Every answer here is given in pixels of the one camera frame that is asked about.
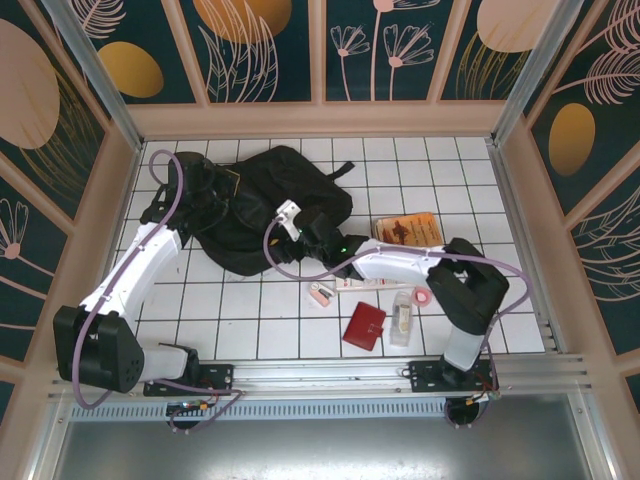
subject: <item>grid tile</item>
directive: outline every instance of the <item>grid tile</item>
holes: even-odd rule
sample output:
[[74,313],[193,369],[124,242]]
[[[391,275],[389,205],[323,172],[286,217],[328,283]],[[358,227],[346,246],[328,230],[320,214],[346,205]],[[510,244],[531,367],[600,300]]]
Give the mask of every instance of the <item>grid tile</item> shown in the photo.
[[370,188],[369,202],[371,215],[402,215],[404,213],[400,188]]
[[397,187],[400,185],[396,162],[367,162],[367,181],[370,187]]
[[[214,163],[224,164],[276,145],[301,151],[326,173],[333,172],[345,161],[356,161],[356,168],[336,182],[351,194],[354,203],[352,216],[340,227],[343,233],[371,235],[372,223],[379,218],[431,211],[441,221],[447,241],[453,237],[466,238],[488,258],[520,265],[483,139],[283,138],[152,142],[145,147],[143,163],[148,163],[151,152],[159,148],[206,152]],[[167,163],[164,156],[158,160],[159,165]],[[158,169],[158,174],[166,175],[166,169]],[[131,243],[139,225],[138,218],[157,189],[146,167],[137,175],[128,220],[120,234],[118,248],[121,250]],[[121,258],[123,254],[119,251],[116,257]],[[319,262],[311,259],[281,267],[296,275],[325,271]],[[510,281],[512,286],[505,305],[523,292],[520,279],[511,277]],[[323,283],[334,286],[330,278]],[[390,345],[391,318],[388,317],[382,339],[373,352],[367,352],[343,342],[342,333],[359,301],[380,306],[390,315],[397,291],[343,293],[323,308],[311,298],[308,290],[308,282],[290,280],[273,269],[249,278],[224,271],[209,259],[199,242],[193,240],[189,248],[166,266],[141,306],[138,338],[145,343],[177,341],[197,348],[204,360],[226,361],[440,354],[451,332],[450,321],[433,300],[427,307],[415,309],[409,347]],[[495,353],[543,351],[533,312],[532,303],[527,302],[517,313],[496,324],[490,337]]]
[[458,160],[458,149],[453,137],[427,137],[429,160]]
[[405,213],[420,213],[438,211],[436,192],[433,187],[405,187],[402,189]]
[[488,159],[489,151],[482,137],[457,137],[458,152],[463,160]]
[[398,162],[398,170],[403,187],[433,185],[428,162],[401,161]]
[[220,318],[258,318],[259,283],[226,283],[222,292]]
[[430,162],[434,185],[465,185],[460,162]]
[[504,212],[502,197],[497,186],[469,187],[471,204],[476,213]]
[[497,183],[493,166],[489,160],[463,160],[462,168],[467,185],[495,185]]
[[300,358],[340,357],[340,320],[303,318],[300,320]]
[[222,285],[219,283],[188,283],[184,288],[181,320],[212,320],[220,314]]
[[[291,263],[281,263],[278,265],[281,270],[288,272],[292,275],[300,275],[300,264],[298,262]],[[270,268],[269,270],[265,270],[262,272],[262,281],[263,282],[293,282],[288,277],[285,277],[280,272],[278,272],[275,268]]]
[[476,222],[482,243],[513,243],[513,235],[505,214],[477,214]]
[[258,358],[297,358],[298,320],[261,320]]
[[471,213],[467,187],[436,187],[440,213]]
[[364,160],[364,147],[361,138],[334,138],[333,139],[333,160],[352,162]]
[[220,320],[216,360],[254,360],[258,348],[258,320]]
[[398,160],[427,159],[427,149],[423,138],[396,138],[395,144]]
[[311,162],[330,162],[333,160],[333,147],[330,138],[303,138],[302,155]]
[[300,288],[294,282],[262,284],[260,318],[295,318],[298,316]]
[[395,160],[396,149],[393,138],[365,138],[364,158],[371,160]]

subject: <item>black backpack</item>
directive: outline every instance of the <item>black backpack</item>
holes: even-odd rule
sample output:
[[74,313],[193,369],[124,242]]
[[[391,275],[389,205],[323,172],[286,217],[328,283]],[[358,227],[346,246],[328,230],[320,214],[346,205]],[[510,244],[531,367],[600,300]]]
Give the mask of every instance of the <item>black backpack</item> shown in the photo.
[[[233,165],[202,162],[202,155],[191,152],[176,155],[190,185],[200,184],[200,193],[188,200],[199,198],[204,204],[202,192],[206,192],[208,206],[190,219],[188,233],[214,262],[238,275],[256,275],[271,268],[262,240],[276,209],[286,200],[293,200],[303,211],[319,208],[335,227],[351,215],[351,196],[333,183],[354,168],[351,162],[325,175],[296,150],[285,146]],[[199,170],[185,169],[185,160],[193,162],[196,157],[213,175],[207,177]],[[170,168],[170,185],[174,175]],[[278,262],[304,257],[301,243],[293,242],[283,228],[274,229],[270,245],[270,253]]]

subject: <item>book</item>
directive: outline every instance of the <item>book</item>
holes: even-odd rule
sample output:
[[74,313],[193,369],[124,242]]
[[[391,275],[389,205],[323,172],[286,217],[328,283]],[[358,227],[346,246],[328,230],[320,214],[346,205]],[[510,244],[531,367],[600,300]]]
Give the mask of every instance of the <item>book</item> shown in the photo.
[[375,229],[376,238],[385,243],[410,247],[437,247],[444,243],[432,213],[382,218],[376,222]]

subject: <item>red wallet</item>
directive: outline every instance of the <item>red wallet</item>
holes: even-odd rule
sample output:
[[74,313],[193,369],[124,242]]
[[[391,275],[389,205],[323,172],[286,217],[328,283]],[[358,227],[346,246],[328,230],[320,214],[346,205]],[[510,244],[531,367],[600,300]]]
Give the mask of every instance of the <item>red wallet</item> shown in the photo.
[[382,336],[382,323],[386,316],[384,310],[364,302],[358,303],[342,339],[356,347],[373,350],[376,340]]

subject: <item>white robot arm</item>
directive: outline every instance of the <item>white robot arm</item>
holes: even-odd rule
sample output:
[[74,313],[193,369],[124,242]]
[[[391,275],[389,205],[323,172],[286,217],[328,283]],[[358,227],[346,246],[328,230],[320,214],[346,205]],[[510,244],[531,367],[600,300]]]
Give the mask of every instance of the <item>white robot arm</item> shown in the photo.
[[[280,223],[290,224],[296,215],[284,218]],[[466,273],[470,281],[463,284],[454,275],[462,271],[460,265],[456,266],[451,260],[429,256],[430,252],[451,249],[463,254],[480,255],[468,242],[454,239],[448,246],[413,250],[403,247],[404,251],[393,251],[397,246],[368,237],[343,237],[334,227],[325,228],[322,214],[320,220],[315,213],[306,217],[301,215],[298,220],[300,219],[301,222],[295,222],[295,229],[290,225],[289,228],[287,225],[283,226],[289,232],[296,232],[296,240],[308,242],[311,245],[309,255],[323,261],[328,268],[344,263],[345,258],[350,258],[351,261],[347,262],[350,266],[342,271],[343,276],[359,279],[385,278],[429,287],[453,324],[443,356],[444,363],[455,372],[467,372],[473,367],[482,348],[489,322],[506,293],[508,283],[493,267],[484,266],[486,268],[482,271],[477,270],[482,266],[472,268],[469,264],[466,265]],[[140,247],[142,239],[156,226],[156,223],[148,222],[139,227],[135,239],[118,265],[100,286],[83,300],[80,307],[62,307],[57,313],[54,318],[54,334],[58,367],[63,379],[71,379],[73,347],[79,326],[87,317],[87,312],[104,296],[107,285],[125,259],[136,249],[140,249],[98,311],[94,331],[90,331],[82,350],[80,382],[126,392],[137,382],[181,379],[189,384],[197,380],[190,379],[197,375],[194,371],[199,368],[194,349],[179,345],[140,345],[132,333],[135,331],[137,313],[144,298],[164,267],[177,257],[185,243],[183,234],[174,228],[164,226],[146,246]],[[324,233],[319,232],[329,230],[331,240],[324,241]],[[471,248],[473,251],[464,251],[465,248]],[[497,289],[492,275],[497,279]],[[482,307],[482,302],[472,298],[478,293],[475,290],[478,290],[483,298],[491,300],[485,305],[484,310],[480,308],[480,313],[478,307]]]

